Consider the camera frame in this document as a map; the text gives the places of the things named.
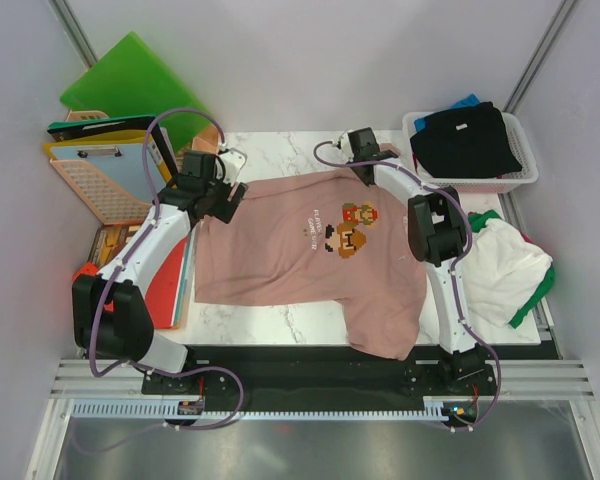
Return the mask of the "red folder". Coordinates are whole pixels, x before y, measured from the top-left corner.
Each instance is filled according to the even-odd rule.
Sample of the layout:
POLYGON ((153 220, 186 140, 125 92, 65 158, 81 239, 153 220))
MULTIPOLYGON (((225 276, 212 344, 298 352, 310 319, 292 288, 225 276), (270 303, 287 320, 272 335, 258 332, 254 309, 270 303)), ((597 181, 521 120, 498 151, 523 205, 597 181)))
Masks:
MULTIPOLYGON (((145 300, 156 329, 178 327, 187 285, 191 246, 191 235, 181 240, 163 262, 148 288, 145 300)), ((72 280, 75 281, 82 274, 96 275, 100 268, 87 261, 72 280)))

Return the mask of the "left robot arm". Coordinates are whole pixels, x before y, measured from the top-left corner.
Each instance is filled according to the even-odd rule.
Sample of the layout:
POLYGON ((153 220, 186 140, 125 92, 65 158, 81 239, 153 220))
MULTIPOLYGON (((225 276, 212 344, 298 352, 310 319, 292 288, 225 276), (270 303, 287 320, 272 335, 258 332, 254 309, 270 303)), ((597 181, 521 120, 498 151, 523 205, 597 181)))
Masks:
POLYGON ((184 345, 156 332, 146 295, 173 249, 199 221, 230 222, 248 189, 238 180, 246 161, 235 148, 187 152, 130 242, 96 274, 74 280, 74 339, 90 360, 104 356, 156 371, 178 393, 196 388, 198 367, 187 361, 184 345))

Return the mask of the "pink t shirt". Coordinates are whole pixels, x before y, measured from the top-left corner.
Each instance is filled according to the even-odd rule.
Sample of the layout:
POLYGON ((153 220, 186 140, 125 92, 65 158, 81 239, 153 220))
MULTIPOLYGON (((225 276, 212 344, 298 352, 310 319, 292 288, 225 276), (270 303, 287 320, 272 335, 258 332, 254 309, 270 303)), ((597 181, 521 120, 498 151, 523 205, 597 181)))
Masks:
POLYGON ((197 235, 196 302, 336 301, 349 344, 378 357, 409 355, 426 291, 404 203, 349 168, 254 181, 229 223, 197 235))

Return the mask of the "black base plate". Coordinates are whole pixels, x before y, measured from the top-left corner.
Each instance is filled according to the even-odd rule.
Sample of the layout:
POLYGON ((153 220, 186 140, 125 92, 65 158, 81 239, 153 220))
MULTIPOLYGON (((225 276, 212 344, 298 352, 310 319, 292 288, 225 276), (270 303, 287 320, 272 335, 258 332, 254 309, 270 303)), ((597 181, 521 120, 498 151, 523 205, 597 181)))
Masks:
POLYGON ((152 374, 145 395, 200 394, 211 412, 344 413, 420 409, 427 396, 486 399, 496 391, 489 354, 445 354, 416 347, 387 360, 344 346, 193 346, 187 369, 211 372, 174 379, 152 374))

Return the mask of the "aluminium frame rail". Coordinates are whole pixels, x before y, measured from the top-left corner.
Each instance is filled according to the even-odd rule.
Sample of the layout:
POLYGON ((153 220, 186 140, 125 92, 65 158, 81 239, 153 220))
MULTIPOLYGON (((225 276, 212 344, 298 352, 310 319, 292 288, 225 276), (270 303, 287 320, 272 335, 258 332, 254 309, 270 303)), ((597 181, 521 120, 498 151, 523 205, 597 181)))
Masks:
MULTIPOLYGON (((505 401, 590 401, 594 398, 584 365, 578 360, 559 357, 555 342, 542 341, 538 345, 495 345, 488 353, 486 363, 493 368, 496 383, 500 385, 499 398, 505 401)), ((249 388, 255 386, 255 376, 279 371, 284 379, 299 381, 304 377, 324 374, 333 380, 339 373, 351 379, 376 369, 379 374, 395 376, 402 372, 405 380, 426 390, 431 397, 460 397, 461 387, 449 388, 442 380, 426 380, 424 370, 436 371, 441 349, 433 345, 415 346, 408 358, 399 362, 363 354, 345 346, 195 346, 194 366, 227 368, 249 388)), ((94 383, 112 381, 111 391, 130 391, 140 394, 140 373, 126 363, 116 365, 113 360, 98 360, 96 369, 102 377, 92 374, 86 359, 62 360, 53 389, 92 391, 102 395, 104 388, 94 383)))

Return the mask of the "black folder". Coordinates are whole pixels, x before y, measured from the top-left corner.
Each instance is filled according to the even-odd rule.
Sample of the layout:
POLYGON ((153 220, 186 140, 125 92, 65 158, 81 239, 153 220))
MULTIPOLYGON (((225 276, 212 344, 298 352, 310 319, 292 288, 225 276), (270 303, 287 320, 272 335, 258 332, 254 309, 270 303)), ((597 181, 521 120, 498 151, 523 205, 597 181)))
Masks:
MULTIPOLYGON (((83 138, 121 140, 124 132, 130 132, 131 139, 143 138, 154 119, 154 115, 135 115, 76 122, 53 122, 47 128, 47 133, 55 141, 83 138)), ((163 133, 158 123, 151 130, 151 136, 169 171, 175 173, 177 171, 175 154, 172 151, 168 136, 163 133)))

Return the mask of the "brown book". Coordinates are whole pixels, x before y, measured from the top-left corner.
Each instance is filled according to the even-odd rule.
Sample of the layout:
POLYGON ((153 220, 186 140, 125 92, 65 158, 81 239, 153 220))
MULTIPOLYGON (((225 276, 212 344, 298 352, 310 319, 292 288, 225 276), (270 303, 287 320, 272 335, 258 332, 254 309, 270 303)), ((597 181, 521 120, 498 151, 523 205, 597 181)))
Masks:
POLYGON ((98 229, 87 261, 102 267, 115 258, 139 230, 139 224, 109 225, 98 229))

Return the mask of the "orange desk organizer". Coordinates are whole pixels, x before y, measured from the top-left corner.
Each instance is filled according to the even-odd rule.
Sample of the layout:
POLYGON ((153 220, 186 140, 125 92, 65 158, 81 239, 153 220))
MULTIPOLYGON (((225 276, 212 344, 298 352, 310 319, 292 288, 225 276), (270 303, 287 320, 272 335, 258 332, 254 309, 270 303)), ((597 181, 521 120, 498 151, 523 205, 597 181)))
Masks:
POLYGON ((218 129, 214 125, 208 125, 198 135, 192 138, 184 147, 182 147, 178 151, 178 155, 182 156, 189 150, 217 153, 220 143, 221 141, 218 129))

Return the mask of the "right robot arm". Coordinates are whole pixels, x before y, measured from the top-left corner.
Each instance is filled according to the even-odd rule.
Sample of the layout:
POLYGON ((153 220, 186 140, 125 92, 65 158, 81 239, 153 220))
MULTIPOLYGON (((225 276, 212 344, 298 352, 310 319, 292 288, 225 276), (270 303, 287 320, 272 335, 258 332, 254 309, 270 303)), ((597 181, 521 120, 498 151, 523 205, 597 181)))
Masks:
POLYGON ((409 248, 425 265, 439 323, 440 386, 453 394, 467 387, 476 394, 493 394, 496 377, 469 322, 461 262, 469 253, 472 237, 457 192, 420 179, 398 154, 381 149, 370 128, 344 133, 339 148, 363 183, 388 191, 407 208, 409 248))

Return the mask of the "black t shirt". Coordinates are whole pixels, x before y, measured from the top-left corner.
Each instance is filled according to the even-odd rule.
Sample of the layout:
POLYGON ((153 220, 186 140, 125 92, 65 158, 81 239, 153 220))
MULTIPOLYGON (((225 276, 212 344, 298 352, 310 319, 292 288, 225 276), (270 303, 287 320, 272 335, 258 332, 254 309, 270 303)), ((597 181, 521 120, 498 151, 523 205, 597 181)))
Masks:
POLYGON ((490 179, 522 171, 502 113, 493 103, 439 111, 424 121, 410 144, 419 165, 432 177, 490 179))

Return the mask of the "pink file rack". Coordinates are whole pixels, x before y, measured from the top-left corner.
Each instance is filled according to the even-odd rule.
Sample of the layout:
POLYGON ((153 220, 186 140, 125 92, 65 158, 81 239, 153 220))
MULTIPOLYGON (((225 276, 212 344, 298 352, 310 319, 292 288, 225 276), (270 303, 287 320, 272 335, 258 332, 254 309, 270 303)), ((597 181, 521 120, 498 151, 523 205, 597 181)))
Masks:
MULTIPOLYGON (((92 119, 106 118, 98 117, 95 112, 84 112, 82 118, 76 121, 92 119)), ((55 161, 50 156, 49 160, 50 165, 102 223, 130 224, 142 221, 147 215, 151 202, 135 199, 86 161, 55 161)))

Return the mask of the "yellow folder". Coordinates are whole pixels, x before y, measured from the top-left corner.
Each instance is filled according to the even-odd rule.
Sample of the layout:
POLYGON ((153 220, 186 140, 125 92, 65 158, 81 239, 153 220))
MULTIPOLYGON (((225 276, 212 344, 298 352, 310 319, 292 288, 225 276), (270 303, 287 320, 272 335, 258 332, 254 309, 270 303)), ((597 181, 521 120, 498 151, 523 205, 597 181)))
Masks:
MULTIPOLYGON (((54 141, 54 142, 47 142, 43 144, 43 149, 44 151, 50 156, 50 158, 52 160, 54 160, 51 157, 51 154, 45 149, 45 145, 46 144, 50 144, 50 143, 57 143, 57 142, 71 142, 71 143, 85 143, 85 144, 93 144, 93 143, 104 143, 104 142, 130 142, 131 140, 139 140, 142 139, 142 143, 143 143, 143 138, 130 138, 130 132, 124 132, 123 133, 123 138, 121 140, 103 140, 102 138, 96 138, 96 139, 90 139, 90 138, 83 138, 83 139, 78 139, 78 140, 68 140, 68 141, 54 141)), ((148 168, 149 168, 149 173, 151 175, 152 180, 154 181, 154 183, 156 185, 161 184, 161 183, 166 183, 168 182, 172 176, 175 173, 171 173, 165 163, 165 160, 163 159, 162 155, 160 154, 160 152, 158 151, 153 138, 151 136, 151 134, 149 135, 149 141, 148 141, 148 168)))

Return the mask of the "green plastic folder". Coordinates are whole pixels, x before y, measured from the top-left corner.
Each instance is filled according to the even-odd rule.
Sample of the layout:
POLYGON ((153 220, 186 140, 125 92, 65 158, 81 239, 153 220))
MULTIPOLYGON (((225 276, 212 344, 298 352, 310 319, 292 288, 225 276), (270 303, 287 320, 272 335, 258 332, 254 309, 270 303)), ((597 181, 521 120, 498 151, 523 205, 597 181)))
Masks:
POLYGON ((195 114, 173 113, 159 121, 175 150, 209 125, 215 126, 220 138, 225 136, 193 90, 134 32, 67 87, 60 102, 72 110, 100 110, 111 118, 193 108, 195 114))

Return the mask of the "blue clipboard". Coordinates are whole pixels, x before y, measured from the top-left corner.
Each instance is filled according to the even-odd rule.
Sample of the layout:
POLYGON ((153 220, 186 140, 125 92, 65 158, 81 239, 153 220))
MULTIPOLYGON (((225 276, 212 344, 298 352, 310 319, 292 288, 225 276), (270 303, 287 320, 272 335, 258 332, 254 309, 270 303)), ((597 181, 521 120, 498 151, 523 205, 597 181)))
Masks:
POLYGON ((142 162, 142 139, 93 144, 57 142, 45 145, 54 160, 83 160, 135 199, 153 200, 142 162))

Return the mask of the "white laundry basket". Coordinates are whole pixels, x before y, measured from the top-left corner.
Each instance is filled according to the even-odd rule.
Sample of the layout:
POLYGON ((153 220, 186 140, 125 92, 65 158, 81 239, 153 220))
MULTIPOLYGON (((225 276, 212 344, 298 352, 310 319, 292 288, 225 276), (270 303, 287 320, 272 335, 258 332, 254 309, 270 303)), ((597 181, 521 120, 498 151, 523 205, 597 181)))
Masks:
POLYGON ((408 112, 402 119, 402 132, 406 146, 402 150, 405 160, 403 164, 421 179, 430 184, 446 187, 451 186, 460 193, 475 194, 505 194, 521 185, 537 181, 539 172, 536 159, 527 140, 526 133, 520 121, 510 113, 502 112, 509 147, 521 165, 520 172, 509 173, 490 179, 451 179, 432 177, 418 162, 413 154, 410 139, 416 134, 415 121, 430 115, 430 111, 408 112))

